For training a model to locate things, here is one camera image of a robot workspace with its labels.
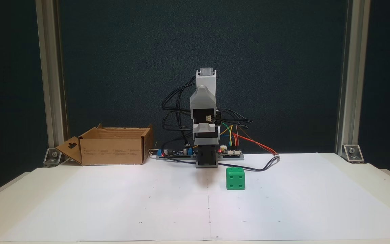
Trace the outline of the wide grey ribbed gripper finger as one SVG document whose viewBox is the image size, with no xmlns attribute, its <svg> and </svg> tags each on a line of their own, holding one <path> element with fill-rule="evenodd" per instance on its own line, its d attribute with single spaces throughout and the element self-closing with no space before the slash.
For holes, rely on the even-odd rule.
<svg viewBox="0 0 390 244">
<path fill-rule="evenodd" d="M 191 108 L 217 108 L 216 97 L 207 86 L 197 86 L 191 95 Z"/>
</svg>

